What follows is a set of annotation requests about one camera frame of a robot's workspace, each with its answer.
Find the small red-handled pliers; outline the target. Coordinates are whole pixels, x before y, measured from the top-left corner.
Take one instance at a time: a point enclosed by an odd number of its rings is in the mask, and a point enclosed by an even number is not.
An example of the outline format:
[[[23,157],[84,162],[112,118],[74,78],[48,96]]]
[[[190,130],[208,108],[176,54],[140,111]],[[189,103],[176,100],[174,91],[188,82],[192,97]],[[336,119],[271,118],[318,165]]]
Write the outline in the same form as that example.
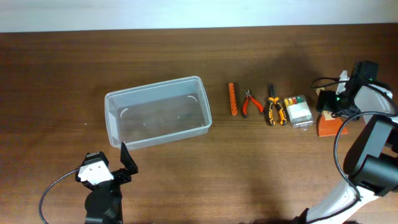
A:
[[[243,112],[243,117],[247,118],[248,116],[248,104],[249,102],[252,102],[256,108],[259,110],[260,114],[264,114],[264,107],[262,106],[262,104],[257,101],[255,99],[255,97],[253,97],[253,95],[251,94],[250,90],[244,90],[244,94],[245,94],[245,102],[243,104],[243,108],[242,108],[242,112]]]

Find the wooden-handled orange scraper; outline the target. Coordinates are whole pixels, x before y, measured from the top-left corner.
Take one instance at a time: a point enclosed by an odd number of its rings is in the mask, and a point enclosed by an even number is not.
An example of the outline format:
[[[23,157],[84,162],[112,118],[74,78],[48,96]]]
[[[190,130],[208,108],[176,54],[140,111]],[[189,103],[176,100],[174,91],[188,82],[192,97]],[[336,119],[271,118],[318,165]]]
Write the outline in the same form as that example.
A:
[[[319,112],[317,119],[317,134],[319,137],[336,136],[340,126],[343,124],[340,118],[332,117],[337,112],[337,95],[334,91],[325,90],[324,87],[317,88],[318,95],[316,110]]]

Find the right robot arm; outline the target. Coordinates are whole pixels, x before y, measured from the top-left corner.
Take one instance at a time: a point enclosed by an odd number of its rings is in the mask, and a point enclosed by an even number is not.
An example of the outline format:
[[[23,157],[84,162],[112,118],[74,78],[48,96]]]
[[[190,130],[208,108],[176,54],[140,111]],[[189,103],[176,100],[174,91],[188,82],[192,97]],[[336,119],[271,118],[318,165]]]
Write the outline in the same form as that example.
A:
[[[306,208],[294,223],[349,223],[361,207],[389,192],[397,191],[397,158],[383,153],[388,146],[397,152],[397,105],[391,88],[377,80],[378,64],[369,60],[354,64],[351,75],[342,73],[331,81],[336,91],[321,86],[317,111],[328,111],[332,118],[344,117],[338,128],[333,150],[352,120],[366,122],[336,168],[342,181],[318,205]]]

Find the clear screwdriver bit case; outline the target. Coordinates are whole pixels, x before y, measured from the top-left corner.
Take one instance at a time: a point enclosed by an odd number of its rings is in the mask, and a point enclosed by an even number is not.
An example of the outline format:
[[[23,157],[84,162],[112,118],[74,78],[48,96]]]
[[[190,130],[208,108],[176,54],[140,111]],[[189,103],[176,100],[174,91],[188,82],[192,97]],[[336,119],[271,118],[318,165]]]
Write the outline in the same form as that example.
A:
[[[301,128],[306,131],[314,123],[304,95],[286,97],[284,105],[293,128]]]

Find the orange black long-nose pliers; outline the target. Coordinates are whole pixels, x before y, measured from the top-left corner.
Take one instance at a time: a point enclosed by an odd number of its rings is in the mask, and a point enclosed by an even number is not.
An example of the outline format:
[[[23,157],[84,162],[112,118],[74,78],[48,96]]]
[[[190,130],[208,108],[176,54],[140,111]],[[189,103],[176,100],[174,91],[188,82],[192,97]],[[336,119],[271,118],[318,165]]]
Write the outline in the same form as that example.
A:
[[[277,122],[274,118],[274,110],[276,110],[279,114],[279,124],[285,126],[287,124],[287,116],[280,102],[280,98],[276,95],[273,83],[268,85],[268,94],[267,106],[264,108],[264,112],[267,115],[269,125],[274,126]]]

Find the clear plastic container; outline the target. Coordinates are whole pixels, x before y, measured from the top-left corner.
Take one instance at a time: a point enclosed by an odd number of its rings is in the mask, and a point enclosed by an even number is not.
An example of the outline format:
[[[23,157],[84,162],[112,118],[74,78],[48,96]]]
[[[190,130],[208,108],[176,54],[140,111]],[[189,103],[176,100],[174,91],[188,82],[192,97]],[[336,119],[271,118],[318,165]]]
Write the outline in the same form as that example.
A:
[[[111,146],[128,150],[206,134],[212,125],[210,104],[198,76],[107,93],[106,130]]]

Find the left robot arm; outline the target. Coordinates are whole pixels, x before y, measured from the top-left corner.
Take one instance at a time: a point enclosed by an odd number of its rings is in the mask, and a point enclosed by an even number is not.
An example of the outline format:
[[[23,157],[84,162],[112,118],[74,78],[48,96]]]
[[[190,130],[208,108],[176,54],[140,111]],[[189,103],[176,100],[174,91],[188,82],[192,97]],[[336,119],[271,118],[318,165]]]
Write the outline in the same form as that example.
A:
[[[108,159],[99,151],[88,153],[78,168],[75,180],[91,190],[85,200],[85,223],[123,222],[121,185],[131,182],[132,176],[138,173],[124,142],[121,143],[120,161],[124,167],[111,172]]]

